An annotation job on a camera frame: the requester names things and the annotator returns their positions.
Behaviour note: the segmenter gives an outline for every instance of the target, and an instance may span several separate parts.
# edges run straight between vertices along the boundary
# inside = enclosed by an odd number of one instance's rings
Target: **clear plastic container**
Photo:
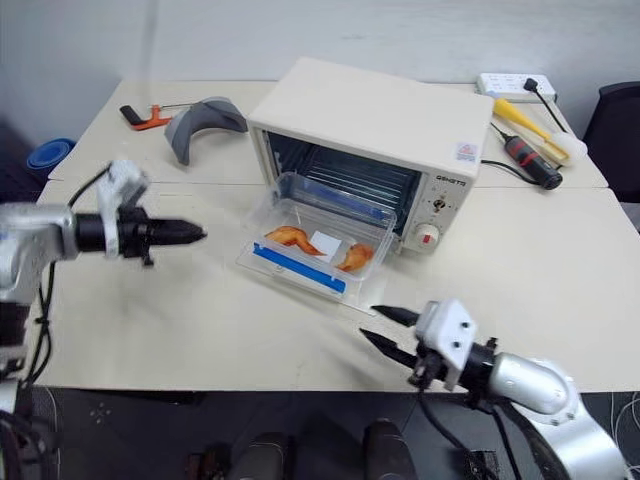
[[[382,263],[394,240],[395,212],[374,202],[309,180],[282,174],[249,217],[254,235],[238,263],[332,298],[359,295],[364,280]],[[265,238],[281,226],[296,227],[324,256]],[[361,268],[336,268],[353,245],[373,249]]]

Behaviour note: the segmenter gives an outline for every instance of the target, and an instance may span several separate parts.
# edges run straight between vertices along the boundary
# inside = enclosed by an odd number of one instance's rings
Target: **table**
[[[66,201],[75,180],[41,201]],[[200,222],[209,238],[156,249],[156,267],[86,254],[59,264],[55,351],[41,382],[149,390],[412,391],[408,370],[358,327],[414,346],[381,317],[283,288],[235,263],[259,185],[153,183],[150,215]],[[87,194],[79,209],[95,208]],[[224,231],[223,240],[219,232]],[[460,298],[478,339],[552,359],[583,391],[638,389],[640,241],[606,188],[475,188],[432,256],[388,256],[384,302]]]
[[[245,115],[275,85],[274,82],[154,82],[149,87],[154,103],[173,104],[202,100],[210,96],[230,98]],[[444,84],[448,88],[473,91],[471,84]],[[154,182],[258,185],[262,174],[248,135],[216,132],[195,135],[191,141],[191,165],[180,165],[164,138],[164,128],[136,132],[124,120],[120,106],[140,98],[140,85],[123,81],[100,110],[78,145],[50,175],[54,180],[78,183],[91,177],[118,154],[125,154],[147,172]],[[541,104],[520,104],[522,110],[549,131],[557,131]],[[552,108],[568,125],[554,104]],[[163,116],[178,110],[166,110]],[[513,163],[497,135],[487,135],[483,159]],[[606,180],[588,160],[562,171],[561,188],[604,188]],[[520,179],[490,166],[482,166],[477,187],[528,188]]]

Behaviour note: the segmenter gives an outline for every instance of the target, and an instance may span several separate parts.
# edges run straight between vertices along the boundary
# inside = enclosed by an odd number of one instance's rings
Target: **gray curved object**
[[[231,100],[225,97],[207,98],[180,112],[171,119],[164,136],[183,165],[189,165],[191,135],[205,128],[244,133],[247,131],[247,121]]]

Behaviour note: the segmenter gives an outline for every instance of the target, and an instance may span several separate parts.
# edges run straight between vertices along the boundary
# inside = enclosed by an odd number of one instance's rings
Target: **power strip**
[[[538,82],[538,92],[547,102],[555,102],[558,94],[545,75],[529,75],[526,73],[481,73],[476,81],[478,92],[493,92],[511,102],[539,103],[538,96],[522,88],[527,78]]]

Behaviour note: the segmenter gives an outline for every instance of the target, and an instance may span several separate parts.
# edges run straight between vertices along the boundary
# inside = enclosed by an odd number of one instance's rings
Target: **blue strip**
[[[270,262],[280,265],[287,270],[299,273],[300,275],[307,277],[314,282],[321,283],[322,285],[325,285],[330,289],[335,290],[336,292],[344,293],[346,284],[342,280],[332,278],[331,275],[322,273],[314,268],[309,267],[308,265],[305,265],[304,263],[300,263],[285,255],[282,255],[281,253],[271,250],[270,248],[261,247],[259,244],[254,243],[253,253],[255,255],[258,255],[259,257],[266,258]]]

